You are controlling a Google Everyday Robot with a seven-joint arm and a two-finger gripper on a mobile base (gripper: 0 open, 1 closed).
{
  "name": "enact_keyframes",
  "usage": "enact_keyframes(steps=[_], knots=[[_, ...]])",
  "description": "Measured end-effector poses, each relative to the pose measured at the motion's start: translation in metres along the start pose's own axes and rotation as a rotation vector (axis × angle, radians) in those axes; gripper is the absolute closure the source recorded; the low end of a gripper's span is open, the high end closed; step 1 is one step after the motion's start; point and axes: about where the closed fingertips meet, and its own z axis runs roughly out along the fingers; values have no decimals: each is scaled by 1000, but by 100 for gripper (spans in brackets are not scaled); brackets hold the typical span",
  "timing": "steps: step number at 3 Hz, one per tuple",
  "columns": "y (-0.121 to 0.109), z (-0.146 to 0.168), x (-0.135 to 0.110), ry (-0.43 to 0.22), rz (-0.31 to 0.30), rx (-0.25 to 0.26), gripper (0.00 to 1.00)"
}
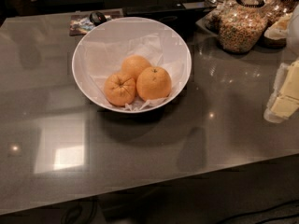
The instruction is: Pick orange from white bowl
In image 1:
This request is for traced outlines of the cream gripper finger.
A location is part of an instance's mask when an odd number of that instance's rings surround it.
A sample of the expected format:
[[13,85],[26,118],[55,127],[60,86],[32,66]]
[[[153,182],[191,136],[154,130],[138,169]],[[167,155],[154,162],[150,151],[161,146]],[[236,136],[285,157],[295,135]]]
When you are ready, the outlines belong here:
[[282,63],[263,117],[273,123],[289,119],[299,109],[299,61]]

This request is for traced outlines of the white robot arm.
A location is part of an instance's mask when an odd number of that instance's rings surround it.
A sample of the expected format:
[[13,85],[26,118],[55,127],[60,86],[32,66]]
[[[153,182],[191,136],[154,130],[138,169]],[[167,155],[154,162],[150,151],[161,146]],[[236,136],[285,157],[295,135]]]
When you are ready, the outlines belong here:
[[277,70],[273,92],[263,113],[273,123],[281,123],[299,110],[299,7],[292,13],[286,32],[286,49],[295,60],[281,63]]

